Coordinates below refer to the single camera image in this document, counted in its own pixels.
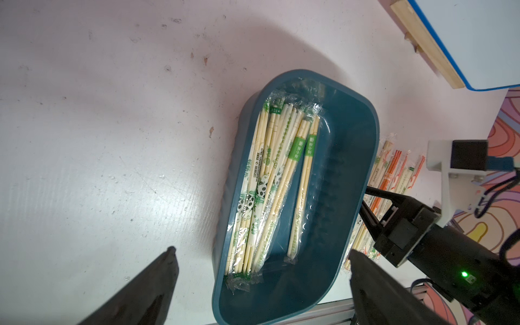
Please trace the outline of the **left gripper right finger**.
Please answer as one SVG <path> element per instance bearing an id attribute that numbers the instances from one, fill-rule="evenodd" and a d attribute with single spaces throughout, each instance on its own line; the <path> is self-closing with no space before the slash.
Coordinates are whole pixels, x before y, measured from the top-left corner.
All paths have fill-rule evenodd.
<path id="1" fill-rule="evenodd" d="M 350 285 L 359 324 L 446 324 L 363 253 L 349 253 Z"/>

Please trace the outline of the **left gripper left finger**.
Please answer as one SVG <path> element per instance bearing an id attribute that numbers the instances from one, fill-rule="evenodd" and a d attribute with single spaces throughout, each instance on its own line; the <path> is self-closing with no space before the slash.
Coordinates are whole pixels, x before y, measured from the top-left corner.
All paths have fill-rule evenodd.
<path id="1" fill-rule="evenodd" d="M 178 276 L 171 246 L 81 324 L 164 324 Z"/>

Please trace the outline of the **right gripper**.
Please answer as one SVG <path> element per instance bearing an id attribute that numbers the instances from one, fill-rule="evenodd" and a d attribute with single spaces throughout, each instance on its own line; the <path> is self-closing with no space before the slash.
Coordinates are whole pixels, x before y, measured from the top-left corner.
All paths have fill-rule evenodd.
<path id="1" fill-rule="evenodd" d="M 519 323 L 519 267 L 506 259 L 519 243 L 519 231 L 494 254 L 455 228 L 438 226 L 438 214 L 411 196 L 373 187 L 365 193 L 392 203 L 383 219 L 366 203 L 360 208 L 375 249 L 388 262 L 398 268 L 410 261 L 486 324 Z"/>

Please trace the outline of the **red green chopstick pack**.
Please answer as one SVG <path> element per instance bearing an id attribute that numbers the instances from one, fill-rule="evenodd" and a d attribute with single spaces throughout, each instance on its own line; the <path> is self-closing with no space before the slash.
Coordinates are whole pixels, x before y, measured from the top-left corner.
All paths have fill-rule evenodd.
<path id="1" fill-rule="evenodd" d="M 401 162 L 402 158 L 402 151 L 396 150 L 394 152 L 394 155 L 392 156 L 392 159 L 386 163 L 386 169 L 385 172 L 382 174 L 381 181 L 378 184 L 378 189 L 389 191 L 391 188 L 391 185 L 394 182 L 394 178 L 397 174 L 399 163 Z M 367 205 L 370 207 L 371 211 L 378 215 L 381 203 L 383 199 L 378 196 L 370 196 L 369 201 L 367 202 Z"/>

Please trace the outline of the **teal storage box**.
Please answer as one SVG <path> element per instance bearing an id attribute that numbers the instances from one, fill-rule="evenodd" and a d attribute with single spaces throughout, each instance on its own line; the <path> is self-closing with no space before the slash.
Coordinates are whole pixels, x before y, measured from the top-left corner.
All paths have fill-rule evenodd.
<path id="1" fill-rule="evenodd" d="M 231 291 L 224 281 L 225 257 L 255 119 L 273 90 L 299 81 L 314 82 L 324 91 L 301 250 L 295 264 L 284 262 L 297 197 L 297 191 L 290 190 L 261 282 L 247 292 Z M 373 105 L 311 70 L 280 74 L 250 97 L 238 120 L 213 245 L 212 309 L 217 323 L 273 324 L 310 310 L 326 296 L 340 271 L 378 145 L 379 120 Z"/>

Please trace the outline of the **red print chopstick pack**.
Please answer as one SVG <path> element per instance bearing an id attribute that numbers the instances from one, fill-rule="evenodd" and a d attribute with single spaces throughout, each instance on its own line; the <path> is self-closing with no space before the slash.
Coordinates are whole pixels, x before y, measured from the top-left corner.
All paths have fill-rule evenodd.
<path id="1" fill-rule="evenodd" d="M 426 161 L 425 155 L 421 155 L 420 157 L 418 157 L 418 161 L 416 162 L 415 166 L 413 167 L 412 175 L 411 175 L 408 185 L 406 187 L 406 190 L 408 192 L 414 187 L 414 184 L 417 182 L 418 176 L 421 172 L 423 165 L 425 164 L 425 161 Z"/>

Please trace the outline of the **green print chopstick pack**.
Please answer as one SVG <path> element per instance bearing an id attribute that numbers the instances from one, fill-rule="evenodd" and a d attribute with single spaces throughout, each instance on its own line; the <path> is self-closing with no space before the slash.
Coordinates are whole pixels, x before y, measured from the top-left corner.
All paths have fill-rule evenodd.
<path id="1" fill-rule="evenodd" d="M 264 210 L 270 173 L 276 158 L 275 151 L 279 147 L 280 123 L 287 114 L 284 103 L 284 96 L 270 96 L 264 102 L 257 119 L 226 262 L 226 284 L 232 291 L 245 291 L 249 285 L 259 222 Z"/>

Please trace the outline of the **green band chopstick pack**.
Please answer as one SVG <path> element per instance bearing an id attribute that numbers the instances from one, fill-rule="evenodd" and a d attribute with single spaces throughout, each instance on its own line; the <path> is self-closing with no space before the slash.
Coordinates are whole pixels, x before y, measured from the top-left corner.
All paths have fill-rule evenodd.
<path id="1" fill-rule="evenodd" d="M 319 108 L 313 104 L 271 105 L 268 146 L 257 184 L 257 201 L 246 246 L 245 272 L 257 274 L 266 262 L 296 165 Z"/>

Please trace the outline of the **white board blue frame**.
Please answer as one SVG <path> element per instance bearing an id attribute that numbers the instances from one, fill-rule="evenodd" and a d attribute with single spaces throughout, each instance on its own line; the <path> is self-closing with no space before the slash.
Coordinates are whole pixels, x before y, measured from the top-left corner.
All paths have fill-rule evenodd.
<path id="1" fill-rule="evenodd" d="M 453 88 L 519 86 L 518 1 L 392 1 L 390 8 Z"/>

